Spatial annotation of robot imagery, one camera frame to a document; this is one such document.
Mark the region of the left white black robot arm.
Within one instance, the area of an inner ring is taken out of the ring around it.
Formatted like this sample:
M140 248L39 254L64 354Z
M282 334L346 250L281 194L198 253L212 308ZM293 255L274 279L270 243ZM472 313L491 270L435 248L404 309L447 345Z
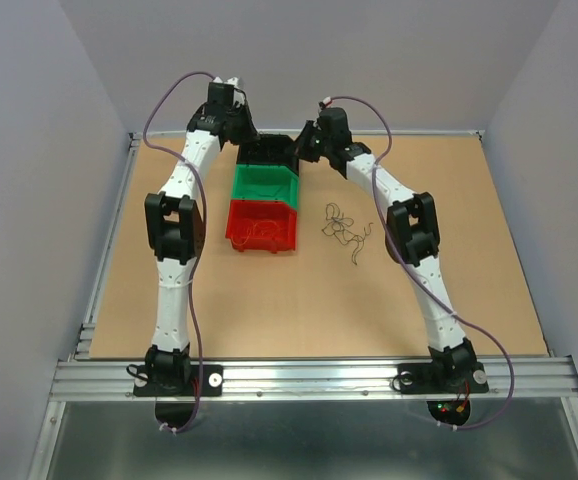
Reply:
M257 136L242 80L232 77L210 81L206 101L187 125L182 151L143 139L148 148L177 159L163 186L144 202L148 244L158 271L156 325L145 354L145 380L168 393L182 393L191 384L187 309L206 238L203 180L225 143L240 145Z

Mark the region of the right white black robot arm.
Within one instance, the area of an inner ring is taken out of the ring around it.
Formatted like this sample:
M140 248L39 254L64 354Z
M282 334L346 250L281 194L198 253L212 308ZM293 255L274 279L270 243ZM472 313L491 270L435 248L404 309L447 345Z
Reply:
M400 377L401 388L455 392L474 384L482 368L474 348L456 319L442 278L440 233L431 194L403 185L362 142L353 140L347 114L340 107L320 106L295 141L301 160L322 157L346 180L373 197L392 259L409 276L422 313L431 360Z

